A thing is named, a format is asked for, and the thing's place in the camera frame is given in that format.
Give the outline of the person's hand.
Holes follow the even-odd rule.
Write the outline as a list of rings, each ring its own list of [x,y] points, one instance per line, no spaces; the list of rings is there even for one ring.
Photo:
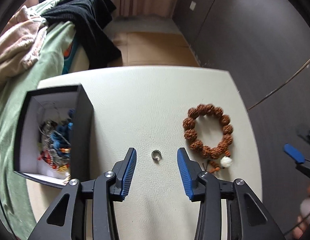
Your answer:
[[[294,239],[300,239],[310,224],[310,186],[307,189],[308,196],[300,204],[300,214],[297,217],[299,225],[292,231]]]

